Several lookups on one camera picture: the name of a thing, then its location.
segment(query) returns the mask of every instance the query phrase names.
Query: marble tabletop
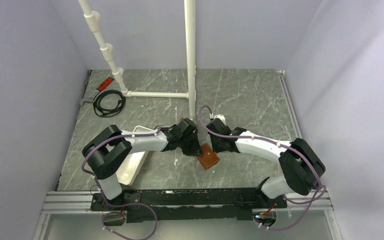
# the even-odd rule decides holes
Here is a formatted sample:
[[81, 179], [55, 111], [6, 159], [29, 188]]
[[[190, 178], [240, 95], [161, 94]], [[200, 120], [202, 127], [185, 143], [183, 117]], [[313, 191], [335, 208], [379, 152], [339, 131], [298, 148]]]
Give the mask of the marble tabletop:
[[[93, 70], [85, 96], [90, 96], [109, 74], [109, 70]], [[132, 69], [123, 74], [128, 89], [144, 92], [185, 93], [187, 77], [186, 69]], [[114, 81], [106, 90], [109, 89], [120, 90], [120, 87]], [[105, 97], [103, 107], [113, 107], [114, 98]], [[297, 137], [275, 70], [198, 69], [196, 111], [202, 105], [210, 106], [214, 114], [223, 114], [231, 129], [242, 127], [285, 141]], [[92, 104], [85, 103], [77, 116], [57, 190], [85, 191], [95, 184], [80, 168], [84, 160], [82, 149], [108, 125], [115, 124], [126, 131], [132, 131], [137, 125], [165, 127], [177, 124], [181, 117], [188, 115], [186, 98], [128, 97], [123, 111], [109, 118], [96, 116]], [[208, 121], [205, 113], [204, 122]], [[200, 142], [211, 145], [209, 135], [197, 125]], [[195, 157], [182, 155], [180, 149], [150, 152], [131, 187], [136, 190], [256, 187], [264, 178], [280, 171], [279, 165], [247, 153], [221, 152], [217, 155], [219, 163], [205, 170]]]

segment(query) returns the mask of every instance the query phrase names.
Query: wall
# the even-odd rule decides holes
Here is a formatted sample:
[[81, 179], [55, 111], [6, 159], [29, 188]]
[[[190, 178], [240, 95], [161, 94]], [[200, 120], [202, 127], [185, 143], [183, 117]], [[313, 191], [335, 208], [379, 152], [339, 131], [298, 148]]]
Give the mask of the wall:
[[[76, 0], [52, 0], [89, 69], [109, 69]], [[321, 0], [197, 0], [198, 68], [284, 70]], [[186, 68], [182, 0], [89, 0], [124, 69]]]
[[286, 81], [344, 239], [384, 239], [384, 1], [324, 0]]
[[87, 69], [48, 0], [0, 1], [0, 240], [33, 237]]

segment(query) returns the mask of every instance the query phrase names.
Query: coiled black cable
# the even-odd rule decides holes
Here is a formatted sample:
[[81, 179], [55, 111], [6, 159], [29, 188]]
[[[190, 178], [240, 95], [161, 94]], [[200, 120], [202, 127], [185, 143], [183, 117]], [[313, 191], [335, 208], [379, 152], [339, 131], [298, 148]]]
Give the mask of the coiled black cable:
[[[115, 106], [115, 108], [113, 108], [113, 109], [108, 109], [108, 108], [102, 107], [101, 106], [102, 99], [104, 99], [106, 96], [111, 95], [111, 94], [115, 94], [115, 95], [120, 96], [121, 99], [119, 99], [117, 101], [117, 106]], [[101, 92], [101, 94], [99, 94], [95, 97], [95, 99], [93, 100], [93, 111], [100, 118], [110, 118], [110, 117], [114, 117], [115, 115], [119, 114], [123, 110], [125, 105], [126, 105], [126, 97], [123, 96], [123, 94], [120, 91], [107, 90], [107, 91]]]

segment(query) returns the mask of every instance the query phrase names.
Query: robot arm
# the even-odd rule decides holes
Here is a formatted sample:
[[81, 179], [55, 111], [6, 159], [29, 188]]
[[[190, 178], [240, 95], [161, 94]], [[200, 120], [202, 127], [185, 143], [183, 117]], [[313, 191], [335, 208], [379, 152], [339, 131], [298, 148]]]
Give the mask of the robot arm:
[[301, 138], [296, 138], [294, 141], [289, 142], [265, 137], [265, 139], [277, 142], [277, 145], [274, 145], [270, 142], [256, 139], [255, 137], [261, 136], [253, 134], [244, 128], [236, 127], [231, 130], [226, 126], [223, 116], [216, 116], [206, 127], [220, 135], [238, 136], [238, 138], [224, 138], [209, 133], [214, 152], [248, 153], [280, 164], [282, 173], [275, 177], [264, 179], [255, 190], [259, 200], [264, 203], [270, 203], [276, 197], [287, 193], [295, 192], [306, 196], [310, 193], [310, 190], [318, 186], [316, 178], [306, 163], [299, 159], [299, 156], [294, 152], [280, 147], [280, 144], [291, 147], [303, 154], [316, 170], [319, 177], [326, 170], [308, 143]]
[[124, 131], [116, 125], [110, 125], [84, 147], [82, 154], [86, 157], [96, 146], [109, 138], [126, 136], [110, 141], [107, 145], [113, 147], [111, 150], [107, 145], [102, 146], [87, 161], [105, 196], [108, 200], [112, 200], [122, 193], [116, 171], [127, 155], [145, 151], [165, 152], [181, 148], [186, 156], [201, 156], [197, 133], [197, 126], [188, 118], [172, 127], [163, 127], [159, 132]]

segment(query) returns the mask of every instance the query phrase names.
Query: red handle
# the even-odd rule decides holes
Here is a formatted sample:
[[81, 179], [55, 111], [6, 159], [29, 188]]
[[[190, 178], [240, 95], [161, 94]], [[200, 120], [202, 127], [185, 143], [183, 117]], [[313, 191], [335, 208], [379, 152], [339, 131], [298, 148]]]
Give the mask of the red handle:
[[108, 77], [107, 79], [105, 79], [97, 88], [97, 90], [99, 90], [100, 92], [102, 92], [106, 87], [108, 87], [108, 85], [110, 85], [110, 83], [114, 80], [114, 78], [111, 78], [111, 77]]

